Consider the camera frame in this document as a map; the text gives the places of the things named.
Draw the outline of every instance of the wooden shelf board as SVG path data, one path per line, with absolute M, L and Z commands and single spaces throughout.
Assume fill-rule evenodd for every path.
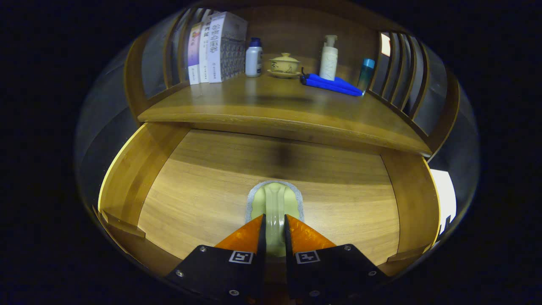
M 354 244 L 376 265 L 397 253 L 397 204 L 379 154 L 231 132 L 186 134 L 156 177 L 138 226 L 184 259 L 241 227 L 249 191 L 266 180 L 295 185 L 305 222 L 334 243 Z
M 347 139 L 412 153 L 431 151 L 417 133 L 378 99 L 308 87 L 268 74 L 186 87 L 138 116 L 141 122 L 217 123 Z

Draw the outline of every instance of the black background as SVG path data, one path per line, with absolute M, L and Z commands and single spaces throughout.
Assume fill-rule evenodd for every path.
M 540 137 L 539 120 L 529 117 L 540 98 L 525 89 L 538 80 L 540 13 L 534 2 L 502 3 L 364 2 L 412 30 L 452 68 L 473 104 L 482 144 L 479 189 L 457 231 L 366 303 L 534 303 L 541 290 L 537 201 L 528 185 L 540 181 L 529 146 Z M 105 64 L 182 3 L 0 5 L 7 51 L 2 303 L 181 303 L 94 227 L 77 194 L 72 147 L 79 107 Z

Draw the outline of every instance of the wooden cabinet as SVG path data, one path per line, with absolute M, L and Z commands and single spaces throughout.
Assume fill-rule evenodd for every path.
M 264 50 L 293 49 L 300 56 L 292 56 L 312 69 L 319 66 L 314 48 L 323 36 L 311 33 L 337 34 L 315 20 L 335 20 L 332 27 L 342 31 L 343 41 L 338 43 L 338 75 L 353 84 L 363 57 L 379 54 L 383 24 L 403 31 L 376 15 L 382 23 L 371 28 L 350 13 L 343 18 L 303 3 L 309 6 L 305 10 L 297 4 L 234 12 L 249 20 L 251 35 L 266 37 Z M 280 22 L 266 15 L 270 12 L 282 12 Z M 295 18 L 296 12 L 304 15 Z M 191 18 L 175 19 L 165 48 L 176 22 Z M 280 44 L 276 31 L 284 22 L 300 45 Z M 242 226 L 248 192 L 266 180 L 294 184 L 304 199 L 306 224 L 338 245 L 354 244 L 389 276 L 433 245 L 440 208 L 427 158 L 441 143 L 417 129 L 412 117 L 371 91 L 352 97 L 266 73 L 189 86 L 178 71 L 180 82 L 173 84 L 171 69 L 184 67 L 170 62 L 166 55 L 171 50 L 164 50 L 157 63 L 165 71 L 167 89 L 147 98 L 141 58 L 148 36 L 147 31 L 134 41 L 121 84 L 141 126 L 111 163 L 95 214 L 119 247 L 152 273 L 164 276 L 197 245 L 215 245 Z M 304 50 L 302 44 L 310 41 L 314 46 Z M 364 55 L 356 55 L 348 41 Z M 457 83 L 449 77 L 450 84 Z M 445 134 L 453 120 L 443 118 L 439 126 Z

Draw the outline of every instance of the white pump bottle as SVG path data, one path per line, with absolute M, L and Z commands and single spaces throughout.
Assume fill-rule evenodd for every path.
M 320 77 L 327 80 L 335 80 L 335 72 L 337 71 L 337 58 L 339 50 L 333 48 L 337 35 L 326 35 L 326 42 L 322 49 L 322 61 L 320 64 Z

